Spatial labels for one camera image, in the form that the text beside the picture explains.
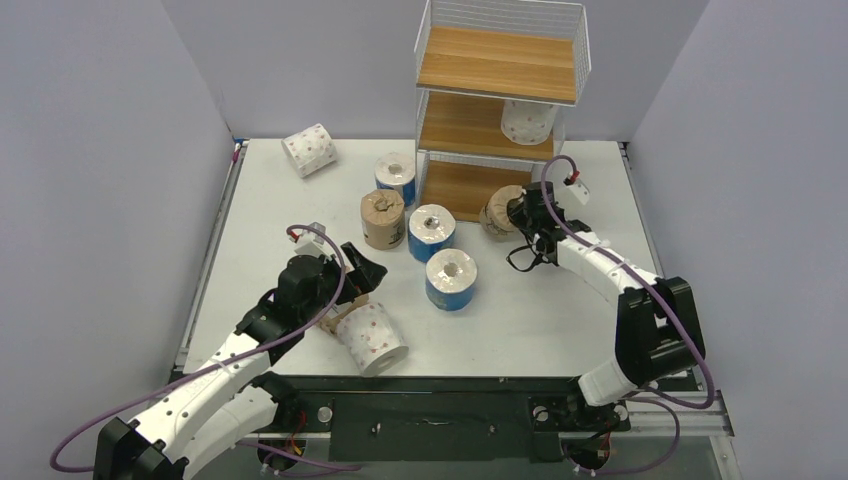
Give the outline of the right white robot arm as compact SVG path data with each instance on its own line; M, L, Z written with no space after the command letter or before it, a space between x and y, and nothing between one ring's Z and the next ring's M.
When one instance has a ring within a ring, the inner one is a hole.
M534 266L550 264L577 275L615 310L612 356L581 375L580 390L563 402L572 424L588 427L604 405L703 364L706 349L688 282L639 268L588 225L566 219L549 182L526 185L506 211L533 252Z

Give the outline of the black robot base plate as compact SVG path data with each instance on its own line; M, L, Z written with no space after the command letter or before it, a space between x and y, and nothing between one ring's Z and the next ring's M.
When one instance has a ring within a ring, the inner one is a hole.
M271 396L260 439L325 440L336 462L559 462L564 445L596 449L630 428L622 402L587 405L574 377L264 373L247 385Z

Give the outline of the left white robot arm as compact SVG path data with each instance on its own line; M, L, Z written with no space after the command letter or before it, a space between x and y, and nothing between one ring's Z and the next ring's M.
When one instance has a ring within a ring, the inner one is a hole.
M104 425L94 478L190 479L246 435L291 427L297 393L271 367L311 320L371 293L388 273L351 243L340 252L346 266L319 248L299 250L201 369L130 421Z

